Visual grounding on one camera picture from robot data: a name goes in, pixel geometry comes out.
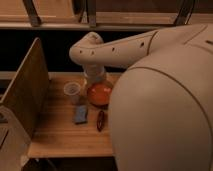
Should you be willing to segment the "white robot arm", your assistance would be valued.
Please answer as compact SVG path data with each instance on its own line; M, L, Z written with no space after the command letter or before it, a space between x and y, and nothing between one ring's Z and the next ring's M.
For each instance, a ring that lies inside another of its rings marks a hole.
M119 67L108 124L119 171L213 171L213 24L104 43L90 32L70 58Z

